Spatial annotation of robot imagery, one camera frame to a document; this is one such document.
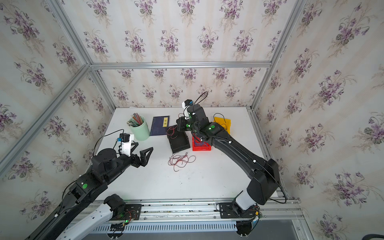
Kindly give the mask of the black plastic bin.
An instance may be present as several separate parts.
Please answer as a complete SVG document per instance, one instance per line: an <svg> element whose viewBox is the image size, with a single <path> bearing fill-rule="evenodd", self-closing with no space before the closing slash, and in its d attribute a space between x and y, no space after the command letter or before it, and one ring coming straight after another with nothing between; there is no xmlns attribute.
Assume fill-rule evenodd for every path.
<svg viewBox="0 0 384 240"><path fill-rule="evenodd" d="M178 131L176 125L166 128L166 135L173 154L191 148L187 134L185 132Z"/></svg>

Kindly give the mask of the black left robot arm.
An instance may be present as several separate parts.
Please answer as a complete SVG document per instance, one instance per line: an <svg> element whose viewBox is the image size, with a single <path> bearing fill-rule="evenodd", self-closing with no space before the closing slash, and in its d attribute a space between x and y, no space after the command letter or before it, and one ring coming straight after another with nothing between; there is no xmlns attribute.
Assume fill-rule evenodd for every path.
<svg viewBox="0 0 384 240"><path fill-rule="evenodd" d="M140 151L140 155L121 154L112 148L101 150L92 157L92 165L70 186L56 209L30 234L28 240L55 240L84 209L104 192L128 167L145 167L154 148Z"/></svg>

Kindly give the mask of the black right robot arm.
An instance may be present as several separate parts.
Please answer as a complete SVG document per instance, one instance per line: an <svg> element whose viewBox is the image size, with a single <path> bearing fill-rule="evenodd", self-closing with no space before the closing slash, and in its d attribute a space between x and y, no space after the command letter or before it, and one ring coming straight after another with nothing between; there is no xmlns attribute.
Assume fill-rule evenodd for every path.
<svg viewBox="0 0 384 240"><path fill-rule="evenodd" d="M184 116L177 120L178 131L189 131L195 139L220 150L250 178L246 190L234 199L235 209L245 211L254 204L265 205L281 186L277 162L273 159L267 161L252 153L220 124L209 121L199 104L189 104L183 109Z"/></svg>

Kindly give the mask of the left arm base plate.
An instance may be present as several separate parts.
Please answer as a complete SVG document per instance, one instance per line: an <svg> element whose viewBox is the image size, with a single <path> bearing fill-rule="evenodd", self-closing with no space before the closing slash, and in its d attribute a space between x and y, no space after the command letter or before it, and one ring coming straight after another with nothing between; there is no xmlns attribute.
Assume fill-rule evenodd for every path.
<svg viewBox="0 0 384 240"><path fill-rule="evenodd" d="M106 221L137 221L142 210L141 204L128 204L116 208L109 208L110 217Z"/></svg>

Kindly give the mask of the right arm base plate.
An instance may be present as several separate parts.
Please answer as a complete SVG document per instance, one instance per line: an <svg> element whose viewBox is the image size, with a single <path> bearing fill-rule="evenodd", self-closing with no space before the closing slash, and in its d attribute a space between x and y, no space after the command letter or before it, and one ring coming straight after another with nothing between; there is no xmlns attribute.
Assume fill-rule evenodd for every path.
<svg viewBox="0 0 384 240"><path fill-rule="evenodd" d="M251 219L259 214L260 207L252 205L247 210L243 210L235 202L223 202L216 204L216 210L221 219Z"/></svg>

